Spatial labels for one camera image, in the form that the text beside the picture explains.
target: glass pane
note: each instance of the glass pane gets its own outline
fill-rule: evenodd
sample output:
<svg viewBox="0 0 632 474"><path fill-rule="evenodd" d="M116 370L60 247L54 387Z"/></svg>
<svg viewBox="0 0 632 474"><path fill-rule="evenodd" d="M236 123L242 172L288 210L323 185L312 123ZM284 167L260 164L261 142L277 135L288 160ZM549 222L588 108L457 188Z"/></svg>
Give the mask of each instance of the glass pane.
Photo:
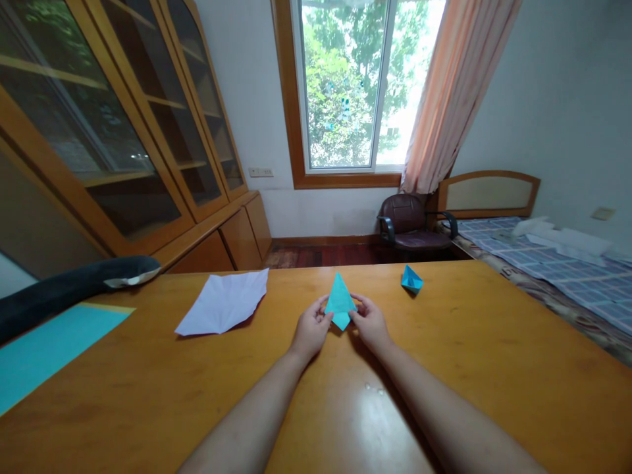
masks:
<svg viewBox="0 0 632 474"><path fill-rule="evenodd" d="M198 26L182 0L168 0L167 4L184 51L186 64L196 85L197 96L213 137L228 188L233 190L244 184L244 178L239 170L237 154L235 154L228 135L226 118L220 106L219 95L207 63L204 43L199 34Z"/></svg>
<svg viewBox="0 0 632 474"><path fill-rule="evenodd" d="M177 219L65 2L3 0L0 31L2 86L120 232L135 240Z"/></svg>
<svg viewBox="0 0 632 474"><path fill-rule="evenodd" d="M378 165L403 165L426 82L445 0L397 2Z"/></svg>
<svg viewBox="0 0 632 474"><path fill-rule="evenodd" d="M371 166L386 1L303 1L309 162Z"/></svg>
<svg viewBox="0 0 632 474"><path fill-rule="evenodd" d="M146 0L102 3L194 201L203 205L219 198L221 189L151 5Z"/></svg>

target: pink curtain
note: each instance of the pink curtain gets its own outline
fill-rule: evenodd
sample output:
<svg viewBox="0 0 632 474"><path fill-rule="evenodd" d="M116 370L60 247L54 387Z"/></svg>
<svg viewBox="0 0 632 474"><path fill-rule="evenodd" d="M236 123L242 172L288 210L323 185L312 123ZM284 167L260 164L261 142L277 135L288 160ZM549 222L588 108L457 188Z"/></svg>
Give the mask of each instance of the pink curtain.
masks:
<svg viewBox="0 0 632 474"><path fill-rule="evenodd" d="M430 194L448 174L483 100L521 0L447 0L402 173Z"/></svg>

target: blue paper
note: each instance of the blue paper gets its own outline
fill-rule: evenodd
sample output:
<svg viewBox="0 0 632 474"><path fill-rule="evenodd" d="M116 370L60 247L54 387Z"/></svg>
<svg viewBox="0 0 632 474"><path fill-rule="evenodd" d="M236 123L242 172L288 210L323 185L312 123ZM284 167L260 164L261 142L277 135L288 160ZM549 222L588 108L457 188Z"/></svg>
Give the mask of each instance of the blue paper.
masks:
<svg viewBox="0 0 632 474"><path fill-rule="evenodd" d="M344 330L351 322L349 317L349 311L357 310L354 304L347 286L344 284L344 280L340 276L340 273L336 273L334 278L334 286L331 287L331 293L329 294L329 301L325 307L325 313L334 313L334 319L332 320L340 330Z"/></svg>
<svg viewBox="0 0 632 474"><path fill-rule="evenodd" d="M402 276L402 286L414 294L418 294L419 290L423 286L423 280L417 276L417 273L413 271L411 267L406 265L404 269L404 275Z"/></svg>
<svg viewBox="0 0 632 474"><path fill-rule="evenodd" d="M0 415L118 326L133 310L77 305L0 349Z"/></svg>

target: light switch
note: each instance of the light switch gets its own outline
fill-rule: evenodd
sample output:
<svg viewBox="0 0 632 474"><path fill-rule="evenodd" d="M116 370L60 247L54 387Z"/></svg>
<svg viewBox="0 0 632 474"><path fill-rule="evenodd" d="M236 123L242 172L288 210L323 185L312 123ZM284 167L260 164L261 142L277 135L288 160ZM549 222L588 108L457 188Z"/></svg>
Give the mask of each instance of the light switch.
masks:
<svg viewBox="0 0 632 474"><path fill-rule="evenodd" d="M597 207L591 217L600 221L607 221L613 214L614 209L609 209L608 207Z"/></svg>

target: window frame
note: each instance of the window frame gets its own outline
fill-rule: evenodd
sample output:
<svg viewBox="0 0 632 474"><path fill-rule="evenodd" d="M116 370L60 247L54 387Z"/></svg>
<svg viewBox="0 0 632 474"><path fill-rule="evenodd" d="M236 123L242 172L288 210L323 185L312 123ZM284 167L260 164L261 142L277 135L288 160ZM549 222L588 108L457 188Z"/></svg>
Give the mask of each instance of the window frame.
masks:
<svg viewBox="0 0 632 474"><path fill-rule="evenodd" d="M402 168L401 165L384 165L384 171L375 170L375 157L377 156L377 143L381 124L378 122L374 126L373 146L371 165L366 168L331 168L323 170L309 170L307 160L309 155L305 152L303 140L302 121L302 101L298 84L297 62L296 62L296 42L297 35L292 29L292 2L295 0L271 0L272 16L275 28L276 53L278 57L278 69L281 81L281 94L283 97L283 108L285 112L285 123L288 133L288 147L290 149L290 164L292 166L292 178L294 189L319 189L319 188L397 188L402 180L402 173L392 172L394 168ZM396 0L387 0L386 30L384 32L385 41L388 40L388 25L390 22L390 39L392 40L392 30L395 19ZM382 54L382 71L388 67L390 59L390 44L384 48ZM378 104L375 116L381 118L381 104L383 95L386 92L386 82L380 81Z"/></svg>

